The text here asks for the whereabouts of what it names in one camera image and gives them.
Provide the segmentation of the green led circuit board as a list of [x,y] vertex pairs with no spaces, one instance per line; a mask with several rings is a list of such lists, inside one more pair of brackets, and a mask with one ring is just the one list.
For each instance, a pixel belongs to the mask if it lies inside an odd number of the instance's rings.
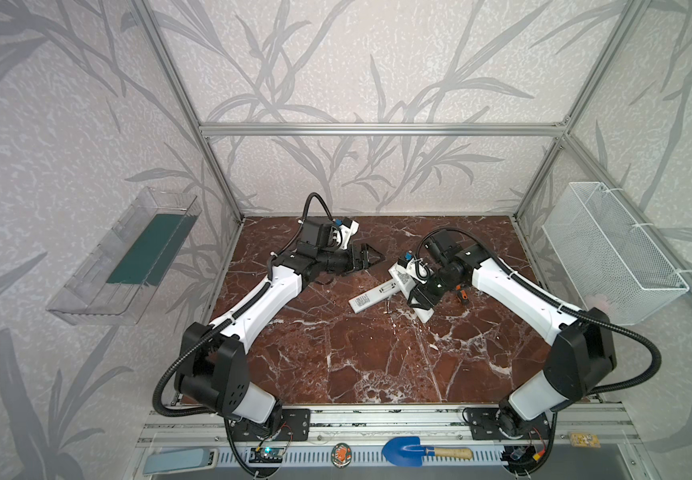
[[285,447],[257,446],[250,450],[250,464],[281,464],[286,454]]

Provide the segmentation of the small tan circuit board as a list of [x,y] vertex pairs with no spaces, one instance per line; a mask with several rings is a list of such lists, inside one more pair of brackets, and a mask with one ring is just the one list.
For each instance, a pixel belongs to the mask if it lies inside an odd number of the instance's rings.
[[570,444],[575,448],[600,448],[601,442],[597,435],[591,433],[571,432]]

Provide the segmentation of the right side wired circuit board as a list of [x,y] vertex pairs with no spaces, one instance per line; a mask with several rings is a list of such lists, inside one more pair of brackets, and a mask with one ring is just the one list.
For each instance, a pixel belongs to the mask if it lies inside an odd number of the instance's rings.
[[503,467],[515,476],[529,476],[546,462],[545,451],[530,445],[506,446],[501,456]]

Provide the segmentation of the white remote control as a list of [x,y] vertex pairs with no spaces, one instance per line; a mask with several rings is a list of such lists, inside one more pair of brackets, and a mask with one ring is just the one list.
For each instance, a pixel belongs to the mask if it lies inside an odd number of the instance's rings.
[[374,305],[386,301],[399,291],[400,287],[397,282],[389,280],[350,299],[349,305],[355,313],[360,313]]

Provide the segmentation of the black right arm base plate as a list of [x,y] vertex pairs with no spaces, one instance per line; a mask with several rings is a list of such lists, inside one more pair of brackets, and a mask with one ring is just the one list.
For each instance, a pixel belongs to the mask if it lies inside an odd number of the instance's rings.
[[547,440],[553,431],[546,414],[524,420],[510,408],[466,407],[462,417],[474,440],[529,440],[532,435]]

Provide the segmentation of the grey flat device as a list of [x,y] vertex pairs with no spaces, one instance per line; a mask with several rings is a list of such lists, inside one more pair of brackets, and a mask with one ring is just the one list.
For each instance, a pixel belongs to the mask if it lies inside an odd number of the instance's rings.
[[168,475],[212,468],[218,453],[217,449],[204,447],[154,453],[146,458],[142,475]]

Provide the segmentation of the clear plastic wall bin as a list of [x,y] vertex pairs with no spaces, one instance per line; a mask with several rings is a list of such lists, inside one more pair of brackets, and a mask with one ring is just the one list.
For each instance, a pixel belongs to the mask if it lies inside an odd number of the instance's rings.
[[73,326],[137,324],[201,213],[195,194],[143,188],[46,310]]

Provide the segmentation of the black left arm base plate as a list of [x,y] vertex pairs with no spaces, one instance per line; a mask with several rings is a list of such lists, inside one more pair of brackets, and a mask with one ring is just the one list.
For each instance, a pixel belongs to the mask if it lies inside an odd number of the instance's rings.
[[311,413],[306,408],[282,407],[273,411],[265,424],[255,424],[247,419],[230,422],[228,432],[238,442],[304,442],[309,438]]

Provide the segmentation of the small round orange gadget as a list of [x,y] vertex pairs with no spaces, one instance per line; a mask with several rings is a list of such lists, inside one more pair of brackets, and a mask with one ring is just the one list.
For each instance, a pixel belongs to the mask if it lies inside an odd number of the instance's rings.
[[346,443],[337,443],[331,450],[331,463],[336,468],[346,468],[352,463],[353,451]]

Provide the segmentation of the white remote with coloured buttons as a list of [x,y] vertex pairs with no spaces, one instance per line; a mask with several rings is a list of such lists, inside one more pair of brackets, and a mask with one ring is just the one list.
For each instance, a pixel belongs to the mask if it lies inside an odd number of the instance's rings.
[[398,263],[395,263],[389,268],[389,274],[403,293],[408,306],[414,310],[418,319],[423,324],[426,324],[432,317],[434,310],[432,308],[425,308],[416,298],[414,289],[419,285],[418,281]]

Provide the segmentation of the pink object in basket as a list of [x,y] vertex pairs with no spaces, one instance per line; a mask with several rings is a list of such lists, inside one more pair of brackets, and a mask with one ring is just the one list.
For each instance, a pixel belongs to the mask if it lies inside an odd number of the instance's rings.
[[610,317],[614,311],[614,306],[609,298],[603,294],[585,296],[584,302],[588,311],[596,309],[603,312],[607,317]]

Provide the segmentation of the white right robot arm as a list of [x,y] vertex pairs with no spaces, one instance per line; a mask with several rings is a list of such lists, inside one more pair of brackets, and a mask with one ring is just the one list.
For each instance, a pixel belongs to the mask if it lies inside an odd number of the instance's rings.
[[[525,321],[549,346],[542,370],[514,390],[500,408],[514,423],[558,412],[588,395],[639,386],[662,366],[659,348],[645,336],[610,322],[598,308],[584,310],[566,303],[521,275],[473,234],[453,239],[453,228],[438,228],[425,237],[402,264],[415,280],[408,293],[411,308],[431,312],[449,292],[474,287]],[[605,378],[617,366],[614,338],[620,335],[643,346],[650,363],[643,372],[619,382]]]

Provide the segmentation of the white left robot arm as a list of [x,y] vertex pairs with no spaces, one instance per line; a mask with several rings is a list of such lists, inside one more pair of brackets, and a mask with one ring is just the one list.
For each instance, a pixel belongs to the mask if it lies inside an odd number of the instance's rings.
[[353,242],[357,221],[337,219],[330,210],[321,217],[311,216],[312,203],[323,201],[317,192],[307,196],[296,232],[270,254],[265,274],[248,294],[210,323],[187,328],[179,356],[154,388],[152,408],[157,414],[169,418],[217,414],[264,431],[281,427],[280,400],[250,379],[247,354],[253,343],[321,275],[347,276],[384,258],[369,244]]

